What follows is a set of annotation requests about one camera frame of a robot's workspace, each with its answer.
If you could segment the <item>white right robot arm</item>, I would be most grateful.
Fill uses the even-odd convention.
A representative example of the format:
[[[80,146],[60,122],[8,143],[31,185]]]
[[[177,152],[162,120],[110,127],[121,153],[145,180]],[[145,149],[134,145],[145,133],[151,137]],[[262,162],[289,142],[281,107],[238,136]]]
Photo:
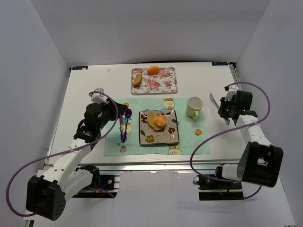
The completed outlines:
[[[250,110],[252,99],[252,93],[239,90],[228,91],[226,97],[220,99],[219,116],[226,121],[231,119],[236,127],[241,127],[246,144],[237,165],[222,166],[222,178],[274,187],[284,152],[264,135],[257,123],[258,115]]]

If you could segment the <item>metal slotted tongs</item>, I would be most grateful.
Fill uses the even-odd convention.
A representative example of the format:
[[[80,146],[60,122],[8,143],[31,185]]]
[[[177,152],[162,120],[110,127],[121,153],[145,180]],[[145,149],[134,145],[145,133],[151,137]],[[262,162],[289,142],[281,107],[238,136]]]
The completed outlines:
[[[215,100],[215,98],[214,98],[214,96],[213,96],[213,94],[211,92],[209,93],[209,99],[210,99],[210,102],[216,107],[216,109],[219,110],[220,107],[217,104],[217,102],[216,102],[216,100]],[[230,125],[230,120],[229,119],[225,119],[225,118],[223,118],[223,119],[225,121],[225,124],[229,126]]]

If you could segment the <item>round orange bread roll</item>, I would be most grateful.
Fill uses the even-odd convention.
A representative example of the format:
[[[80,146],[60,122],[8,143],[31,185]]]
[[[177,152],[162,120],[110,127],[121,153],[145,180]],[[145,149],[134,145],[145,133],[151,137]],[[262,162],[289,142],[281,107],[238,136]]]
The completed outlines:
[[[157,126],[163,127],[166,125],[166,117],[164,115],[158,114],[155,116],[154,122]]]

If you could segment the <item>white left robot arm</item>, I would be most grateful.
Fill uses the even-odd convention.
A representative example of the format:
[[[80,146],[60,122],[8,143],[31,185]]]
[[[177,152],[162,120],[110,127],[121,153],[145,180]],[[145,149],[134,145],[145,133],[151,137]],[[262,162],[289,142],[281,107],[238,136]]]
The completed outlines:
[[[111,102],[92,103],[86,107],[84,119],[78,124],[67,154],[41,176],[33,176],[27,184],[26,209],[50,220],[57,220],[66,202],[82,189],[95,189],[100,184],[99,168],[80,166],[101,138],[101,130],[109,121],[121,117],[127,109],[124,104]]]

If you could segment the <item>seeded bread sandwich slice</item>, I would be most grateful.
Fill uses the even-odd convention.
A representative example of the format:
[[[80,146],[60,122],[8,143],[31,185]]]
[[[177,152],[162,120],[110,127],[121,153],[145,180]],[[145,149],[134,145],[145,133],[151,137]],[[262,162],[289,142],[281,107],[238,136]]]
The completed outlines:
[[[147,116],[147,122],[148,124],[155,130],[155,131],[160,131],[162,129],[165,128],[165,125],[164,126],[158,126],[156,123],[155,123],[155,118],[156,118],[157,114],[152,112],[150,113],[148,116]]]

